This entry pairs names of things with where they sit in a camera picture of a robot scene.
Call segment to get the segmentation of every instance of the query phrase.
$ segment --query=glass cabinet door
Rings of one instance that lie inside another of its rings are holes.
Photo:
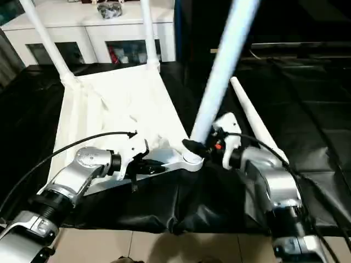
[[[158,60],[161,61],[160,40],[156,39],[155,44]],[[148,59],[145,40],[107,41],[106,45],[114,64],[143,64]]]
[[[40,65],[52,65],[53,62],[43,44],[26,44]],[[76,42],[56,43],[63,59],[67,64],[84,64],[83,56]]]
[[[24,13],[19,0],[0,1],[0,26]]]

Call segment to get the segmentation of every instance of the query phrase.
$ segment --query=white fabric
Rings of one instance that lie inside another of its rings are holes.
[[[188,138],[156,68],[146,65],[62,79],[65,94],[55,149],[104,132],[142,134],[150,150],[168,141],[183,151]],[[61,153],[52,161],[49,178],[69,164],[83,145],[114,150],[128,140],[126,135],[97,138]]]

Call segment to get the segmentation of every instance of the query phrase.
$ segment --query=object on cabinet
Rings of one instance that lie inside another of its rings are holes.
[[[156,53],[159,60],[161,60],[161,48],[160,40],[155,40]],[[132,41],[108,41],[106,43],[109,49],[112,63],[120,61],[121,63],[146,63],[148,55],[146,53],[146,45],[144,40],[132,40]]]
[[[82,4],[98,4],[98,3],[117,2],[117,1],[119,3],[124,3],[125,1],[139,1],[139,0],[78,0],[78,1],[82,1]]]
[[[122,6],[119,2],[105,2],[98,5],[98,11],[104,19],[116,18],[122,15]]]

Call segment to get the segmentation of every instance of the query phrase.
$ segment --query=black cable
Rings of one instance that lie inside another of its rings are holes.
[[[256,139],[255,137],[252,137],[252,136],[249,136],[249,135],[246,135],[246,134],[241,134],[241,133],[226,133],[226,135],[235,135],[235,136],[239,136],[239,137],[243,137],[243,138],[247,138],[253,142],[256,142],[260,145],[262,145],[263,147],[265,147],[269,152],[271,152],[277,159],[279,159],[282,163],[282,165],[284,166],[284,168],[291,174],[291,176],[294,178],[295,182],[296,182],[296,187],[298,189],[298,191],[300,192],[301,194],[301,202],[302,202],[302,205],[304,206],[308,216],[310,217],[309,220],[310,220],[310,223],[316,233],[316,235],[321,239],[321,241],[323,242],[324,246],[326,247],[326,249],[328,250],[328,252],[330,253],[330,255],[332,256],[333,260],[335,263],[340,263],[339,259],[337,258],[335,252],[332,250],[332,248],[330,247],[330,245],[327,243],[327,241],[325,240],[325,238],[323,237],[323,235],[321,234],[320,230],[317,229],[317,226],[316,226],[316,223],[315,223],[315,220],[312,219],[312,215],[311,215],[311,212],[307,206],[307,203],[302,195],[302,191],[301,191],[301,187],[298,183],[298,177],[296,175],[299,175],[301,178],[303,179],[306,179],[308,180],[309,182],[311,182],[313,185],[315,185],[314,181],[312,181],[310,178],[306,178],[304,175],[302,175],[301,173],[297,172],[297,171],[294,171],[290,165],[276,152],[274,151],[272,148],[270,148],[267,144],[265,144],[264,142]],[[324,195],[324,193],[317,187],[317,189],[320,191],[320,193],[322,195]]]
[[[53,152],[51,155],[49,155],[48,157],[44,158],[41,162],[39,162],[36,166],[34,166],[32,169],[30,169],[24,176],[21,177],[21,179],[12,187],[11,191],[7,194],[4,202],[1,204],[0,206],[0,214],[5,206],[5,204],[8,202],[10,196],[13,194],[13,192],[17,189],[17,187],[22,184],[22,182],[24,180],[26,180],[27,178],[29,178],[30,175],[33,174],[33,172],[38,169],[39,167],[41,167],[43,164],[45,164],[48,160],[50,160],[51,158],[53,158],[54,156],[58,155],[59,153],[62,153],[63,151],[66,151],[67,149],[69,148],[72,148],[78,144],[81,144],[85,141],[89,141],[89,140],[92,140],[92,139],[95,139],[95,138],[98,138],[98,137],[103,137],[103,136],[107,136],[107,135],[128,135],[129,138],[133,137],[135,134],[137,134],[136,132],[135,133],[131,133],[131,132],[127,132],[127,131],[112,131],[112,132],[109,132],[109,133],[100,133],[100,134],[96,134],[96,135],[93,135],[93,136],[89,136],[89,137],[86,137],[82,140],[79,140],[79,141],[76,141],[76,142],[73,142],[55,152]]]

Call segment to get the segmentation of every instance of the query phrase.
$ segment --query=black tablecloth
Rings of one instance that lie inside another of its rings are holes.
[[[91,64],[72,70],[86,75],[119,67]],[[210,65],[161,64],[161,77],[188,134],[210,69]],[[317,225],[326,235],[340,235],[333,211],[351,230],[347,186],[351,184],[351,61],[256,60],[242,62],[236,76],[292,166],[325,193],[320,196],[308,183],[300,182]],[[54,68],[30,66],[0,94],[0,200],[52,152],[63,91]],[[227,111],[235,113],[243,133],[251,134],[232,87],[219,115]],[[27,206],[27,198],[46,182],[48,169],[49,163],[22,184],[3,218],[10,219]],[[196,173],[179,170],[143,180],[136,193],[124,185],[87,196],[66,226],[173,233],[266,232],[259,218],[236,172],[207,162]]]

